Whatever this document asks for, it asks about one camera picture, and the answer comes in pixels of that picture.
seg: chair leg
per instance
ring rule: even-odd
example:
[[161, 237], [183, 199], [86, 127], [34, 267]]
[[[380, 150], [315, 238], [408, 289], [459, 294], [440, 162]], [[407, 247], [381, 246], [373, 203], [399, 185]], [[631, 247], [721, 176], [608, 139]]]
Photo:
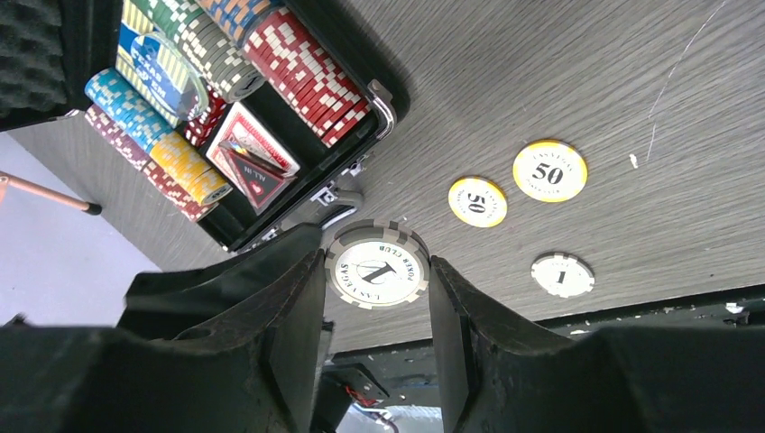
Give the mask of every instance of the chair leg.
[[61, 194], [60, 192], [45, 188], [42, 185], [32, 183], [28, 180], [17, 178], [2, 171], [0, 171], [0, 203], [3, 201], [3, 196], [5, 195], [5, 190], [8, 186], [18, 188], [22, 191], [29, 192], [42, 198], [47, 198], [48, 200], [53, 200], [65, 206], [74, 207], [75, 209], [81, 210], [89, 215], [101, 215], [102, 208], [96, 203], [89, 203], [87, 201]]

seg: white poker chip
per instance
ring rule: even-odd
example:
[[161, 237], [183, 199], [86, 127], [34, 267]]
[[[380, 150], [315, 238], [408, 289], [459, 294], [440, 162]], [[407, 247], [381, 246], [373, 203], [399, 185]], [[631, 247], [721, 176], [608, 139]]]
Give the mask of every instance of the white poker chip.
[[595, 285], [592, 269], [566, 253], [541, 255], [531, 265], [531, 278], [551, 295], [571, 298], [591, 291]]
[[587, 164], [570, 145], [540, 140], [526, 146], [512, 165], [518, 188], [531, 198], [559, 203], [575, 197], [587, 183]]
[[341, 234], [327, 248], [325, 272], [343, 301], [362, 309], [388, 309], [425, 293], [430, 263], [414, 238], [366, 226]]
[[507, 198], [493, 182], [465, 176], [449, 190], [449, 206], [456, 217], [476, 227], [494, 227], [507, 215]]

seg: black rubber tip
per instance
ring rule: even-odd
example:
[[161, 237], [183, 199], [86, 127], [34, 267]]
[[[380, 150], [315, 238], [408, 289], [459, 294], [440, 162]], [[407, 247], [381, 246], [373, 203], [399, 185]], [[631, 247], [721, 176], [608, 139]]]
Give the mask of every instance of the black rubber tip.
[[96, 203], [88, 203], [88, 208], [83, 210], [88, 215], [101, 215], [101, 211], [104, 210], [101, 205]]

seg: number 50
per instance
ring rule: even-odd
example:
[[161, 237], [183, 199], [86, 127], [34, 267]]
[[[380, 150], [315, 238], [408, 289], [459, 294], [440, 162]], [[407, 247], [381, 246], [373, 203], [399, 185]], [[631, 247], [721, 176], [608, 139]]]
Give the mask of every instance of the number 50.
[[541, 163], [537, 166], [537, 170], [534, 172], [534, 174], [531, 175], [534, 179], [548, 179], [548, 182], [557, 185], [560, 180], [563, 179], [563, 171], [559, 168], [555, 168], [550, 170], [549, 173], [547, 173], [546, 169], [549, 169], [549, 165], [545, 163]]

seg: gray wood surface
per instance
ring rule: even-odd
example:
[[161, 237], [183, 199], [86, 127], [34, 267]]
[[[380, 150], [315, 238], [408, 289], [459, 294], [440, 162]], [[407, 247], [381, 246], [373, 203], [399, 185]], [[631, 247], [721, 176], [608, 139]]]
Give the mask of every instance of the gray wood surface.
[[[762, 2], [346, 5], [412, 95], [360, 179], [359, 217], [405, 221], [433, 254], [532, 319], [765, 282]], [[106, 218], [163, 269], [226, 256], [86, 129], [68, 120], [14, 137], [104, 201]], [[537, 202], [512, 179], [515, 154], [549, 137], [589, 165], [585, 190], [566, 203]], [[473, 228], [451, 213], [448, 188], [467, 174], [505, 189], [501, 225]], [[557, 299], [536, 287], [531, 263], [549, 251], [589, 262], [593, 292]], [[336, 351], [429, 336], [424, 298], [370, 312], [329, 292], [327, 316]]]

